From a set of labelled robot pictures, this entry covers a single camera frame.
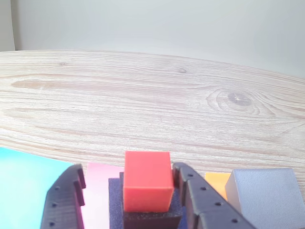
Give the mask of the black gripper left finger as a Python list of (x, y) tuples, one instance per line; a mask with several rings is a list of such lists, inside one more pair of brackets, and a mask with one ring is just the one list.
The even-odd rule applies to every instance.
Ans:
[(45, 198), (42, 229), (84, 228), (81, 207), (86, 188), (81, 164), (68, 167), (53, 183)]

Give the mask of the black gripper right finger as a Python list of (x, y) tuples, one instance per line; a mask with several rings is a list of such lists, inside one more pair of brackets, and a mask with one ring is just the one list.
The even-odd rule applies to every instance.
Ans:
[(186, 163), (173, 164), (174, 186), (183, 207), (180, 229), (254, 229), (231, 204)]

